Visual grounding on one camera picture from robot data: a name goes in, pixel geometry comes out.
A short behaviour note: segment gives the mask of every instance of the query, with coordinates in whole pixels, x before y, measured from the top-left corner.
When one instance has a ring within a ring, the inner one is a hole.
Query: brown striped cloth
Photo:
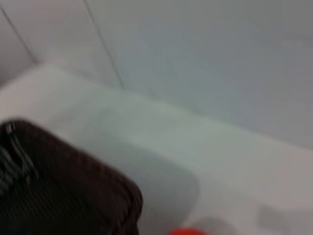
[[[136,235],[139,188],[23,121],[0,126],[0,234]]]

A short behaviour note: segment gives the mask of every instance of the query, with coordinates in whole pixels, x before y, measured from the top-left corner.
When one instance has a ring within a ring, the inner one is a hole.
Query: red object
[[[174,230],[169,235],[209,235],[205,234],[202,231],[196,230],[196,229],[178,229]]]

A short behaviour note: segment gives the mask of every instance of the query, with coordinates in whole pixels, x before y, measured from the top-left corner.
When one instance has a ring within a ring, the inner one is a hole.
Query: white surface
[[[0,84],[31,66],[31,58],[0,11]]]
[[[53,66],[0,90],[0,119],[35,121],[121,169],[141,234],[221,218],[239,235],[309,235],[313,151],[80,79]]]
[[[313,148],[313,2],[88,0],[125,87]]]
[[[83,0],[0,0],[39,62],[120,86]]]

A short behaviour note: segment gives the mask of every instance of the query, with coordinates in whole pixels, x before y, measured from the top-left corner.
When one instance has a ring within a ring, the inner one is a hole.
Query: brown fabric
[[[26,121],[0,126],[0,143],[8,126],[39,177],[0,198],[0,219],[31,219],[31,234],[137,234],[142,196],[133,182]],[[54,222],[43,226],[41,219]]]

